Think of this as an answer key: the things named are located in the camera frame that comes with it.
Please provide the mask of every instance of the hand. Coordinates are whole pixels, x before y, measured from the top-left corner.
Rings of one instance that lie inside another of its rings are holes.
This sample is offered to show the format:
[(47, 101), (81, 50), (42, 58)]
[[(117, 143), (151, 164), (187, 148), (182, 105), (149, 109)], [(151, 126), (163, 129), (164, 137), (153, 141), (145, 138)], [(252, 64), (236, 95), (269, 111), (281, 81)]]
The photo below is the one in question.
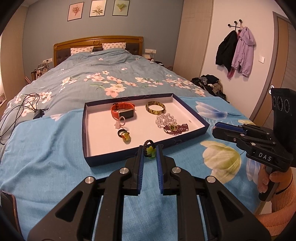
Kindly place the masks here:
[(268, 189), (269, 180), (274, 183), (279, 183), (278, 188), (276, 189), (276, 193), (286, 189), (293, 178), (292, 169), (289, 168), (286, 172), (275, 171), (268, 175), (266, 172), (266, 165), (261, 164), (259, 174), (258, 174), (258, 184), (257, 189), (260, 193), (265, 193)]

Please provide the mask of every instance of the black braided bracelet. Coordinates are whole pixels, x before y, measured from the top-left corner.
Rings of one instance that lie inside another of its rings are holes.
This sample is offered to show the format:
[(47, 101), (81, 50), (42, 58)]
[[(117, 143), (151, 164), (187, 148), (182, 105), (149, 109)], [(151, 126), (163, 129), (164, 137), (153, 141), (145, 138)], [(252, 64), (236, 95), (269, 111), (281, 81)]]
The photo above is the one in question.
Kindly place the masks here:
[(150, 147), (150, 146), (152, 146), (153, 149), (155, 149), (155, 145), (154, 145), (154, 142), (152, 140), (145, 141), (144, 146), (143, 146), (143, 149), (144, 149), (143, 153), (144, 153), (145, 157), (152, 157), (151, 154), (149, 154), (149, 155), (147, 154), (147, 148)]
[(275, 193), (275, 194), (276, 194), (276, 195), (279, 195), (280, 193), (286, 191), (286, 190), (291, 186), (292, 182), (293, 182), (293, 175), (292, 175), (292, 180), (291, 180), (289, 186), (287, 186), (284, 190), (281, 190), (281, 191), (279, 191), (279, 192), (277, 192), (277, 193)]

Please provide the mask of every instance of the pillow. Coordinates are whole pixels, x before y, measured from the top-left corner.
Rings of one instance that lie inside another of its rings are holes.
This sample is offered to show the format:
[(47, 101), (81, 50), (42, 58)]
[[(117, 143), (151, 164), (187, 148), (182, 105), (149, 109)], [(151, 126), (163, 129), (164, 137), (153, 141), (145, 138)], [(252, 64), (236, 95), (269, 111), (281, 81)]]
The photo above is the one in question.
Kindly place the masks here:
[(94, 49), (93, 46), (89, 46), (86, 48), (71, 48), (71, 56), (73, 54), (80, 53), (80, 52), (92, 52), (93, 49)]
[(109, 43), (109, 44), (102, 44), (103, 50), (112, 49), (112, 48), (126, 48), (126, 43)]

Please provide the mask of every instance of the door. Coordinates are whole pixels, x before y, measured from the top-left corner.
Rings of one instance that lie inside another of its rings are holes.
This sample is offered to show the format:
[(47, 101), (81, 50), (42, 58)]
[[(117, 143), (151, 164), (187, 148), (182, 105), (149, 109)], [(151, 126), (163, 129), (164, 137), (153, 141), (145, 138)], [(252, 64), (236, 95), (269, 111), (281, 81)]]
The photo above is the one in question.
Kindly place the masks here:
[(296, 30), (290, 21), (274, 13), (274, 52), (270, 70), (259, 101), (250, 119), (258, 126), (273, 129), (271, 88), (296, 91)]
[(184, 0), (173, 71), (189, 81), (200, 77), (212, 12), (213, 0)]

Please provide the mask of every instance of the orange watch strap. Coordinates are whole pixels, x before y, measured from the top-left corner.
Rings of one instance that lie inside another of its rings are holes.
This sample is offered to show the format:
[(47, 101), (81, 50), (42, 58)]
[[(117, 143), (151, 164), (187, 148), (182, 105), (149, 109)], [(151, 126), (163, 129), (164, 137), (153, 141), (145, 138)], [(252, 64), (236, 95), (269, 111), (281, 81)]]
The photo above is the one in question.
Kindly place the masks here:
[(115, 110), (119, 110), (119, 109), (135, 109), (135, 105), (127, 102), (113, 104), (111, 107), (111, 115), (113, 118), (117, 120), (119, 119), (119, 114)]

